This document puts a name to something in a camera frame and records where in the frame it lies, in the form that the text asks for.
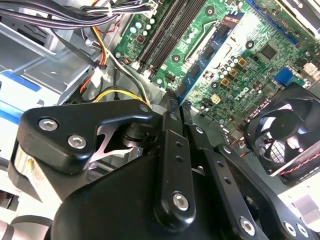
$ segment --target computer fan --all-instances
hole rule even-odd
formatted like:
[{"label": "computer fan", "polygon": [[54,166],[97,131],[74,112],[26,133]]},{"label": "computer fan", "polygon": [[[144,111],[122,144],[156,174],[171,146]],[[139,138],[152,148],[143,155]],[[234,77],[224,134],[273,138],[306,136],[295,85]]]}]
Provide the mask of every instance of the computer fan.
[{"label": "computer fan", "polygon": [[265,171],[295,185],[320,168],[320,99],[290,84],[244,128]]}]

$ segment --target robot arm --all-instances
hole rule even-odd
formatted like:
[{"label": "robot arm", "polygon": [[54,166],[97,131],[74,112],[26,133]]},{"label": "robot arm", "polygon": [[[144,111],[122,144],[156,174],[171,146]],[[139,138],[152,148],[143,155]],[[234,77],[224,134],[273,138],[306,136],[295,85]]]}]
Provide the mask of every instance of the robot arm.
[{"label": "robot arm", "polygon": [[[316,239],[231,148],[211,146],[187,104],[169,92],[160,105],[163,114],[137,100],[24,113],[9,177],[56,210],[46,239]],[[141,157],[86,182],[98,154],[137,146]]]}]

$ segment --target red wire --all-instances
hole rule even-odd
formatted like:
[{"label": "red wire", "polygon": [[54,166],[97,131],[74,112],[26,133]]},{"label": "red wire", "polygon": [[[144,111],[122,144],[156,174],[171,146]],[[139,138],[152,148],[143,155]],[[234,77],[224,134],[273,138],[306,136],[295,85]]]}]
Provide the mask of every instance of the red wire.
[{"label": "red wire", "polygon": [[124,15],[121,16],[121,18],[114,24],[114,27],[109,30],[109,31],[101,31],[100,29],[98,29],[98,31],[102,34],[109,34],[109,33],[113,33],[117,27],[119,27],[121,20],[124,18]]},{"label": "red wire", "polygon": [[305,165],[305,164],[307,164],[307,163],[311,162],[312,160],[316,159],[316,158],[317,158],[317,157],[319,157],[319,156],[320,156],[320,152],[318,152],[318,153],[317,153],[316,155],[314,155],[313,157],[311,157],[311,158],[309,158],[309,159],[305,160],[304,162],[300,163],[298,166],[293,167],[293,168],[291,168],[291,169],[290,169],[290,170],[288,170],[288,171],[283,171],[283,172],[279,173],[279,175],[285,175],[285,174],[292,173],[293,171],[295,171],[295,170],[297,170],[297,169],[301,168],[303,165]]}]

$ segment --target metal bracket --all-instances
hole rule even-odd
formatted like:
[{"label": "metal bracket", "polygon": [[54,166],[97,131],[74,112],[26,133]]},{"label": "metal bracket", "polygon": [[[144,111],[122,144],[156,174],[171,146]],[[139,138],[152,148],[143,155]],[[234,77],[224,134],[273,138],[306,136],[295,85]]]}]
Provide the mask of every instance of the metal bracket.
[{"label": "metal bracket", "polygon": [[17,140],[33,158],[62,173],[76,174],[95,152],[99,126],[115,131],[124,124],[147,123],[153,115],[138,100],[35,108],[22,115]]},{"label": "metal bracket", "polygon": [[180,116],[163,114],[154,213],[171,232],[181,232],[195,220],[196,203],[188,140]]},{"label": "metal bracket", "polygon": [[215,151],[224,157],[234,172],[233,176],[241,193],[250,197],[257,205],[262,230],[269,239],[314,239],[310,229],[288,209],[235,151],[222,144],[218,145]]},{"label": "metal bracket", "polygon": [[192,167],[202,167],[212,205],[226,239],[267,240],[256,225],[225,159],[215,153],[207,134],[197,125],[186,125],[191,145]]}]

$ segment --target pcie slot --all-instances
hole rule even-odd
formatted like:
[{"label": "pcie slot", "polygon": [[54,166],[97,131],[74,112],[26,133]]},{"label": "pcie slot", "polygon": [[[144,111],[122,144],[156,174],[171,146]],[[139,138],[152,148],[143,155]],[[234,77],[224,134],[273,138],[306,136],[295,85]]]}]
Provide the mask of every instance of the pcie slot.
[{"label": "pcie slot", "polygon": [[269,17],[256,3],[254,0],[246,0],[246,2],[249,4],[249,6],[254,9],[261,17],[263,17],[271,26],[273,26],[278,32],[280,32],[290,43],[293,45],[297,45],[298,41],[288,34],[286,30],[282,28],[278,23],[273,21],[271,17]]},{"label": "pcie slot", "polygon": [[199,11],[206,2],[207,0],[192,0],[188,4],[187,9],[183,13],[182,18],[175,25],[168,39],[157,51],[159,54],[157,54],[157,56],[150,63],[150,65],[152,66],[151,75],[149,76],[150,79],[153,78],[153,76],[157,73],[159,68],[164,64],[169,54],[172,52],[177,43],[181,40],[181,37],[186,32],[191,22],[195,19],[195,17],[198,15]]},{"label": "pcie slot", "polygon": [[187,4],[187,2],[188,0],[174,0],[169,10],[165,14],[160,26],[157,28],[157,30],[149,40],[148,44],[144,47],[143,51],[138,57],[138,61],[140,62],[141,68],[144,67],[147,60],[150,58],[152,53],[154,53],[160,41],[165,36],[166,31],[169,29],[170,25],[175,20],[181,9]]}]

